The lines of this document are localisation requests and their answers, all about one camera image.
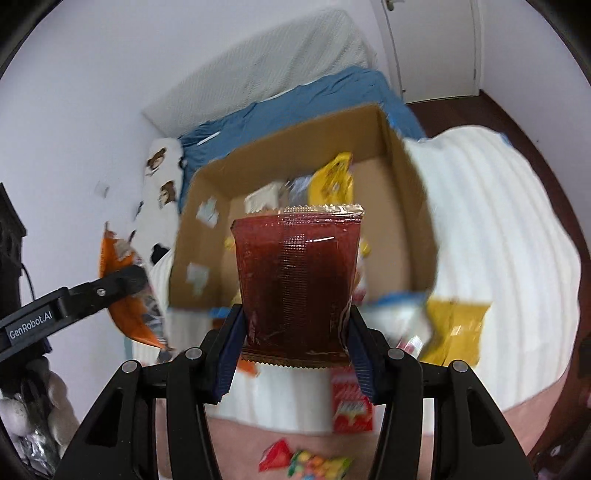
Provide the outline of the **white bear print pillow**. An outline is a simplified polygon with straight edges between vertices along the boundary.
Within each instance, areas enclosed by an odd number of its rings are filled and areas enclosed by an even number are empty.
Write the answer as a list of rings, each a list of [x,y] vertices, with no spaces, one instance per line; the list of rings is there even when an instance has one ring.
[[[182,154],[182,146],[176,138],[156,139],[148,151],[131,244],[149,268],[176,242]]]

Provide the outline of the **dark red snack packet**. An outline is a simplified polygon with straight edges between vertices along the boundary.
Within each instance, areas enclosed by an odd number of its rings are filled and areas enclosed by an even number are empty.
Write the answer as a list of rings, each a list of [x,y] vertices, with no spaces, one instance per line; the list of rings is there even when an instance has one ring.
[[[358,204],[301,206],[232,223],[244,359],[301,368],[348,363],[363,215]]]

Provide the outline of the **pink blanket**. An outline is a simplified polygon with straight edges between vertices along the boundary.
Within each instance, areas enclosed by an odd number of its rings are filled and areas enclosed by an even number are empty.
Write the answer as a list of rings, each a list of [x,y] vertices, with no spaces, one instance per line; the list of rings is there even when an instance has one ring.
[[[551,412],[562,393],[567,376],[528,401],[506,411],[506,420],[513,429],[526,454],[532,455],[550,423]],[[304,448],[324,457],[346,456],[353,464],[348,479],[366,479],[376,452],[378,437],[372,433],[360,435],[314,436],[271,432],[229,420],[210,419],[209,432],[216,460],[224,479],[284,479],[287,471],[259,471],[263,451],[281,438],[290,449]]]

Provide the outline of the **yellow black noodle packet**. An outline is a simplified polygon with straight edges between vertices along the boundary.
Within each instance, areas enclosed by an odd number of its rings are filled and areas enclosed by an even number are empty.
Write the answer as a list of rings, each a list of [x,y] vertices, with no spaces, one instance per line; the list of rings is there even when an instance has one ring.
[[[287,181],[287,206],[353,204],[352,160],[351,152],[342,152],[314,174]]]

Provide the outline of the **blue bed sheet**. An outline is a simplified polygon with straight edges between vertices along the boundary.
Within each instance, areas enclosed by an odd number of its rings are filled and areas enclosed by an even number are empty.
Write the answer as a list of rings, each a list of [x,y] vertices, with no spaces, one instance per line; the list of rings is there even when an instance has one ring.
[[[415,140],[427,137],[413,111],[394,94],[382,72],[348,67],[219,119],[203,121],[181,135],[183,175],[178,208],[184,207],[193,175],[206,164],[298,123],[370,103],[381,107],[400,136]]]

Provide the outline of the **white cookie packet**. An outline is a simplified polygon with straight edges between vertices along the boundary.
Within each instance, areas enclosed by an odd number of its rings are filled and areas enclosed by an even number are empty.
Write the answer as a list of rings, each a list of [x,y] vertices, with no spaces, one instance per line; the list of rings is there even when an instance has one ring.
[[[424,292],[397,292],[360,307],[366,324],[383,333],[392,348],[419,358],[433,336]]]

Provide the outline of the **white door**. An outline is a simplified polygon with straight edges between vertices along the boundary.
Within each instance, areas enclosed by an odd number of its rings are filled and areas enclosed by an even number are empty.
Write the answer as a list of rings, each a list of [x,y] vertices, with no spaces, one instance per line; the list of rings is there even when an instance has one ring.
[[[481,70],[477,1],[374,1],[389,75],[407,103],[474,96]]]

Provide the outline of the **white quilted headboard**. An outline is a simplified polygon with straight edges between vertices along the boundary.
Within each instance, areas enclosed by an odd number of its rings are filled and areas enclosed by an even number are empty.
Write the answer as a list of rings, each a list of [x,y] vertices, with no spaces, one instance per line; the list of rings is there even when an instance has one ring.
[[[164,136],[179,137],[324,76],[376,65],[374,49],[345,10],[318,10],[230,47],[148,104],[142,115]]]

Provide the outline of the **colourful candy ball bag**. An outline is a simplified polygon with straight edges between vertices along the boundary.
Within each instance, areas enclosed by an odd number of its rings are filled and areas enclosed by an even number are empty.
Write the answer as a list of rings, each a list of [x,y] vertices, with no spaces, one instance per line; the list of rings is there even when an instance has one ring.
[[[322,457],[308,450],[297,450],[290,459],[288,479],[342,480],[353,460],[349,457]]]

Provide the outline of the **small red triangular packet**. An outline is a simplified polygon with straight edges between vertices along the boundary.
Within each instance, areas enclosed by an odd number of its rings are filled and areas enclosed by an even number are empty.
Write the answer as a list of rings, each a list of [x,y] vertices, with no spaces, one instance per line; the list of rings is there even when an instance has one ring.
[[[263,455],[259,460],[259,472],[287,468],[290,466],[293,455],[294,453],[290,449],[287,440],[281,438],[263,451]]]

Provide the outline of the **small yellow snack bag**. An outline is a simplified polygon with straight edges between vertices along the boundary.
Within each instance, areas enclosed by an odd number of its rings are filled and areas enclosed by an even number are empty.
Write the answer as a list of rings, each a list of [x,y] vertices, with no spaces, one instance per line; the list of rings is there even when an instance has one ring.
[[[426,312],[433,336],[420,354],[420,360],[437,366],[449,366],[462,360],[476,367],[480,360],[480,340],[490,304],[464,303],[430,298]]]

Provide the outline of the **cream striped blanket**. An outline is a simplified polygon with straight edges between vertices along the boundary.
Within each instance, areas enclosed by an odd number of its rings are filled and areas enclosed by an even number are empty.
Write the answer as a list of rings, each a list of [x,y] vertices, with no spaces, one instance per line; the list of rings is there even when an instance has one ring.
[[[424,183],[438,245],[436,283],[427,292],[490,304],[476,372],[508,411],[569,366],[580,319],[580,257],[540,179],[499,133],[463,126],[402,139]],[[176,348],[204,336],[207,309],[163,310]]]

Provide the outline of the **orange chip bag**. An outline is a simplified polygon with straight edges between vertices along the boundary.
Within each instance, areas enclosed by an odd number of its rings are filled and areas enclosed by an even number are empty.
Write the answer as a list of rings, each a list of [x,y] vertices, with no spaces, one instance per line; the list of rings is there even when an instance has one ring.
[[[128,339],[155,348],[155,360],[169,361],[174,349],[164,332],[164,315],[148,277],[148,269],[129,240],[119,237],[105,224],[100,247],[99,277],[120,281],[123,297],[108,307],[111,320]]]

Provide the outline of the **white biscuit box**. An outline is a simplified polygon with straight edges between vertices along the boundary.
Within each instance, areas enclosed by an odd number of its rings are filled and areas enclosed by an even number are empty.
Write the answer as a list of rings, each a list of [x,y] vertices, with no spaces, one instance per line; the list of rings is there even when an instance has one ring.
[[[280,209],[286,203],[283,199],[284,193],[286,184],[281,181],[273,181],[260,187],[245,197],[245,213]]]

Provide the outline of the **cardboard box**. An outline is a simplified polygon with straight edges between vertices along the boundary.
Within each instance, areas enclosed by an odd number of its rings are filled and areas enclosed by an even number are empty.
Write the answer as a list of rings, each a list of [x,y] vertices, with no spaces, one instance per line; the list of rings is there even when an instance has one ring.
[[[353,200],[365,210],[368,298],[433,289],[438,245],[424,183],[404,139],[383,111],[365,105],[252,141],[193,175],[169,276],[170,306],[197,310],[228,305],[238,293],[230,226],[246,216],[246,197],[273,185],[286,203],[294,180],[311,177],[342,153],[352,156]]]

